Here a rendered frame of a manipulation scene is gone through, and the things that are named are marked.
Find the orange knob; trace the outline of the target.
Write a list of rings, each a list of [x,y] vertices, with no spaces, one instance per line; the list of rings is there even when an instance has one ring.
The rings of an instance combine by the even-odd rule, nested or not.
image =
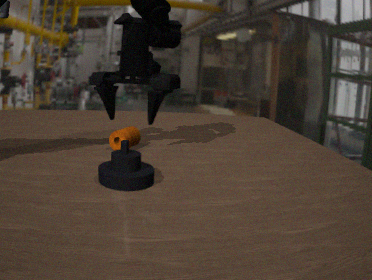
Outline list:
[[[116,150],[121,150],[121,141],[122,140],[128,140],[129,141],[129,147],[133,147],[137,145],[141,140],[141,133],[140,131],[134,127],[129,126],[123,129],[116,130],[111,133],[109,137],[109,144],[111,148]]]

